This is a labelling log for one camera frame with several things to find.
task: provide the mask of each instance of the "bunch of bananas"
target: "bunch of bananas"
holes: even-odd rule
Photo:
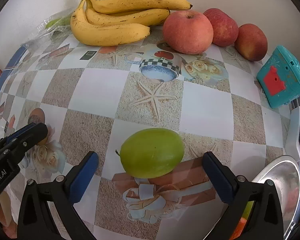
[[[148,26],[164,22],[170,10],[191,7],[186,0],[81,0],[70,26],[81,43],[116,46],[144,39],[150,35]]]

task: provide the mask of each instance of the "table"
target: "table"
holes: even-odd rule
[[[268,55],[249,62],[233,46],[213,44],[201,55],[178,54],[162,39],[158,26],[128,45],[86,46],[65,32],[28,47],[0,91],[0,138],[30,122],[45,123],[49,134],[6,189],[15,220],[28,179],[66,175],[93,150],[99,167],[74,207],[97,239],[202,239],[224,209],[200,166],[203,153],[213,151],[249,180],[285,154],[289,106],[271,109],[256,82]],[[177,78],[150,80],[132,63],[153,47],[164,52],[161,59],[181,62]],[[133,178],[115,150],[149,127],[178,132],[185,154],[169,174]],[[145,184],[153,194],[143,199]],[[69,239],[53,203],[50,209]]]

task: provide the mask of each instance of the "screw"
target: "screw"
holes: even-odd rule
[[[242,175],[238,175],[237,176],[237,180],[240,181],[240,182],[245,182],[246,181],[246,178]]]
[[[270,180],[270,179],[267,179],[267,184],[270,185],[270,186],[273,186],[273,185],[274,185],[273,181]]]
[[[63,175],[59,175],[58,177],[56,177],[57,182],[62,182],[64,179],[65,179],[65,176],[63,176]]]
[[[30,186],[30,185],[33,184],[33,183],[34,183],[34,180],[33,180],[33,179],[28,179],[28,180],[27,180],[27,185]]]

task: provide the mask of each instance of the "stainless steel bowl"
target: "stainless steel bowl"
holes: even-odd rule
[[[284,239],[290,232],[300,198],[300,169],[289,155],[283,155],[269,163],[252,182],[264,183],[271,179],[277,189],[282,217]]]

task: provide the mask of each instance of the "teal box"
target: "teal box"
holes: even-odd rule
[[[277,108],[300,97],[300,63],[284,46],[275,48],[272,56],[257,74],[271,108]]]

